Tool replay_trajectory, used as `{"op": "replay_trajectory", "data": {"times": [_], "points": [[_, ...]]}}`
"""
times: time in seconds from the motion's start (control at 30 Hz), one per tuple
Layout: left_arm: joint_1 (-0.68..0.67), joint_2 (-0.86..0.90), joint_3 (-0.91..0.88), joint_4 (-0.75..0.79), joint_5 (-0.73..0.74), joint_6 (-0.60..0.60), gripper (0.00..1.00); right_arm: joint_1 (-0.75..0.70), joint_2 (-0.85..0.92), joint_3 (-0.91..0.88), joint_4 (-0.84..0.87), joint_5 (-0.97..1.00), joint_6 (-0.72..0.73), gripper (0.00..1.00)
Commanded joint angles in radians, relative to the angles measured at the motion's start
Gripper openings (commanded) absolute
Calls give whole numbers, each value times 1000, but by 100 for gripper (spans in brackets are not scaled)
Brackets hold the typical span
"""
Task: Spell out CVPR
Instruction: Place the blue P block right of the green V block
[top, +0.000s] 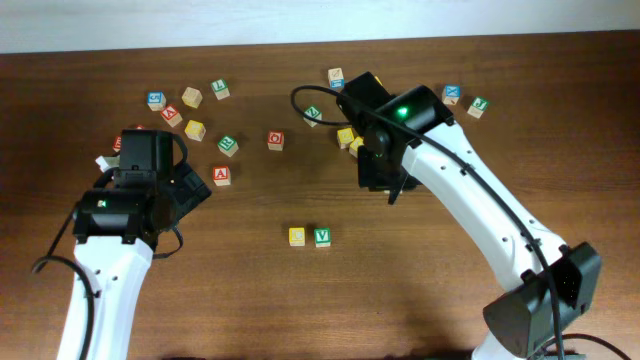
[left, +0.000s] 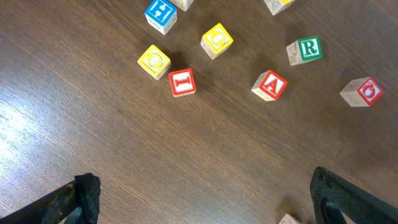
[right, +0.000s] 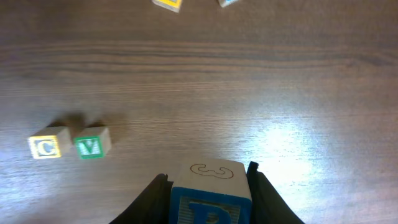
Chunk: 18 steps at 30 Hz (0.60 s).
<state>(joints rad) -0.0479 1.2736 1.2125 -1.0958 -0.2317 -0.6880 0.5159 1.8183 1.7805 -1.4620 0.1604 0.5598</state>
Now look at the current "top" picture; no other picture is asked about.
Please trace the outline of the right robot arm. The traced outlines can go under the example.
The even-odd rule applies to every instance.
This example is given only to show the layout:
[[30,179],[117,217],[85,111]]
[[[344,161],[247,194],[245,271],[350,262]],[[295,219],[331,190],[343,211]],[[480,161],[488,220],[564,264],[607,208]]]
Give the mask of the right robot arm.
[[586,313],[602,260],[583,242],[571,247],[542,225],[480,159],[450,109],[420,85],[389,93],[366,72],[336,103],[364,144],[358,182],[395,203],[425,186],[480,249],[504,293],[485,306],[489,333],[474,359],[541,359]]

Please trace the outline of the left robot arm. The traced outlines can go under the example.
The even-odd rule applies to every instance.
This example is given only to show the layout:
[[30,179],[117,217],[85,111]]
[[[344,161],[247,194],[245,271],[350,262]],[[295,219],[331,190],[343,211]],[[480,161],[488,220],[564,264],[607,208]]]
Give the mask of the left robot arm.
[[211,195],[185,158],[177,134],[125,130],[117,164],[102,174],[72,212],[76,239],[70,304],[60,359],[124,359],[139,293],[162,233],[179,231],[182,218]]

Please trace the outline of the green block letter V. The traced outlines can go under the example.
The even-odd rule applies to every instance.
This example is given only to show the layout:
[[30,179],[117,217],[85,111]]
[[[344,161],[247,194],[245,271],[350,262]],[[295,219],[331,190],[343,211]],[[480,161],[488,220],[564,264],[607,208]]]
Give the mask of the green block letter V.
[[329,247],[332,244],[329,228],[316,228],[314,230],[314,242],[317,248]]

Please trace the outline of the yellow block letter C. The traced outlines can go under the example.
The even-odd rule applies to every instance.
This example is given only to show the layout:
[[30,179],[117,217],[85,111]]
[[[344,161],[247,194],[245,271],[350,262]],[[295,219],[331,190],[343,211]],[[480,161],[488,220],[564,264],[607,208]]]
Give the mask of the yellow block letter C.
[[291,227],[288,229],[289,245],[292,247],[306,244],[306,231],[304,227]]

